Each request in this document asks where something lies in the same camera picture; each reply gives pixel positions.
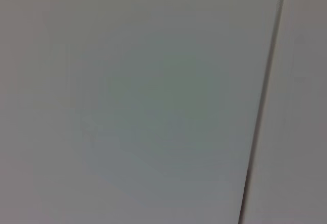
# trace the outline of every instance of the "dark line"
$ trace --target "dark line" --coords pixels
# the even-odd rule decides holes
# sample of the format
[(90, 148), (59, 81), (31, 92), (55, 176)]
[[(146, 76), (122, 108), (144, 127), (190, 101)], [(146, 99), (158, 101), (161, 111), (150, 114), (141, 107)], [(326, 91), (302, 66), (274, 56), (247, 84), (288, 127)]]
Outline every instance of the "dark line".
[(245, 185), (244, 185), (243, 199), (242, 199), (242, 205), (241, 205), (238, 224), (243, 224), (244, 223), (244, 213), (245, 213), (245, 208), (246, 208), (248, 195), (249, 195), (249, 186), (250, 186), (250, 181), (251, 181), (251, 177), (252, 177), (253, 161), (254, 161), (256, 148), (257, 148), (257, 144), (258, 144), (258, 136), (259, 136), (259, 131), (260, 131), (260, 128), (261, 128), (263, 110), (264, 110), (264, 106), (265, 106), (265, 103), (266, 103), (267, 88), (268, 88), (268, 83), (269, 83), (269, 77), (270, 77), (270, 71), (271, 71), (271, 66), (272, 66), (272, 61), (273, 61), (273, 55), (274, 55), (275, 48), (276, 48), (276, 41), (277, 41), (279, 25), (280, 25), (280, 22), (281, 22), (283, 4), (284, 4), (284, 0), (279, 0), (277, 2), (277, 11), (276, 11), (275, 22), (274, 22), (274, 26), (273, 26), (272, 35), (271, 35), (270, 49), (269, 49), (269, 52), (268, 52), (267, 64), (266, 64), (266, 69), (265, 69), (265, 76), (264, 76), (264, 81), (263, 81), (262, 91), (261, 91), (261, 97), (260, 97), (260, 103), (259, 103), (259, 109), (258, 109), (258, 114), (257, 114), (257, 117), (256, 117), (256, 123), (255, 123), (255, 128), (254, 128), (250, 159), (249, 159), (248, 169), (247, 169), (247, 173), (246, 173), (246, 180), (245, 180)]

